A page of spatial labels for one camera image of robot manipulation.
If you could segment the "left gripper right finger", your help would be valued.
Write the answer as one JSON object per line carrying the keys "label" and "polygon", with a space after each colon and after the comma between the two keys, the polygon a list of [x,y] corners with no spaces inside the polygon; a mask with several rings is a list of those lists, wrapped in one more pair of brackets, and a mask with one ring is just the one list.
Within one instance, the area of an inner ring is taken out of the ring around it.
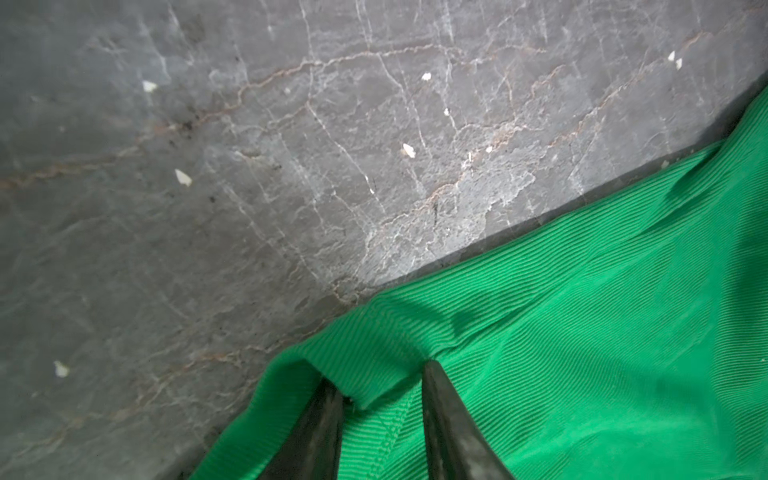
{"label": "left gripper right finger", "polygon": [[430,479],[514,479],[435,360],[422,370],[422,412]]}

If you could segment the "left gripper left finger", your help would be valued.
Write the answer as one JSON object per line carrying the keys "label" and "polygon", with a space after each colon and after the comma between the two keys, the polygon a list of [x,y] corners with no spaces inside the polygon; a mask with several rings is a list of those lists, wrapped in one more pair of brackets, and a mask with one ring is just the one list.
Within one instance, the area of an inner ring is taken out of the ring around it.
{"label": "left gripper left finger", "polygon": [[344,404],[341,391],[323,379],[258,479],[337,479]]}

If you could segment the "green tank top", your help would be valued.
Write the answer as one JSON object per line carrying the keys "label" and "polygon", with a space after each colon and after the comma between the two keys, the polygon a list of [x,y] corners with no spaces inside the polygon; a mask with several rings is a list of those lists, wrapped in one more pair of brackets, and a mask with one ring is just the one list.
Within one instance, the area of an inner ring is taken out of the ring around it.
{"label": "green tank top", "polygon": [[767,97],[724,140],[278,355],[198,479],[255,479],[322,380],[343,479],[424,479],[437,361],[519,479],[767,475]]}

